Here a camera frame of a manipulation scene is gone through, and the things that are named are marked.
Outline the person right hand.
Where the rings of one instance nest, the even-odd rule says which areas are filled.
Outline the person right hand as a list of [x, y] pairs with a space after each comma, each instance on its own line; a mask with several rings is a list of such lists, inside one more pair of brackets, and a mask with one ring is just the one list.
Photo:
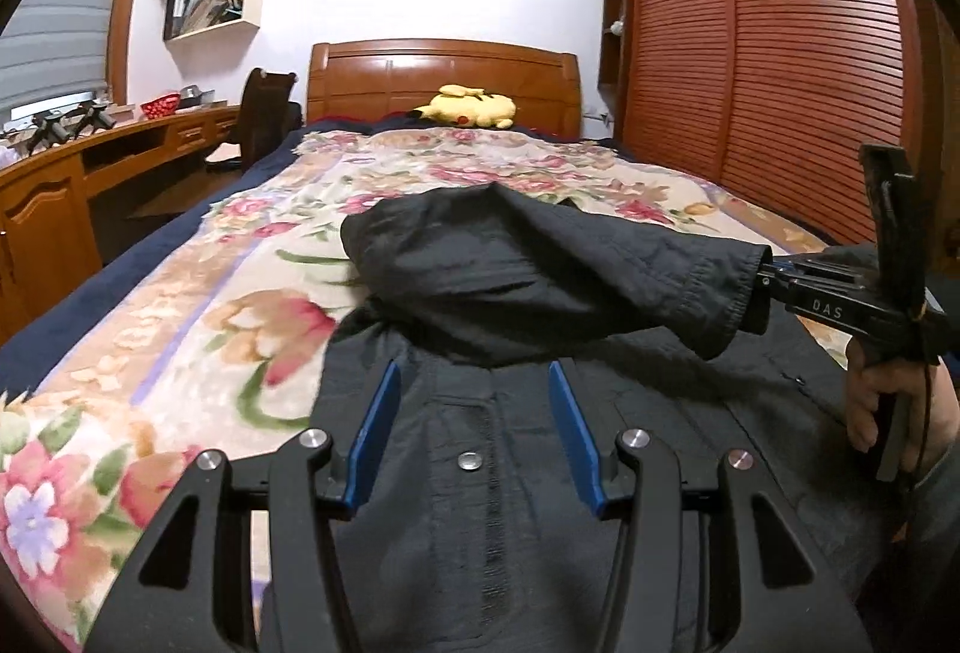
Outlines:
[[923, 479], [958, 438], [958, 398], [944, 362], [921, 366], [892, 360], [867, 366], [866, 352], [856, 338], [846, 346], [844, 421], [851, 444], [867, 453], [878, 438], [878, 406], [898, 394], [911, 401], [910, 432], [901, 467]]

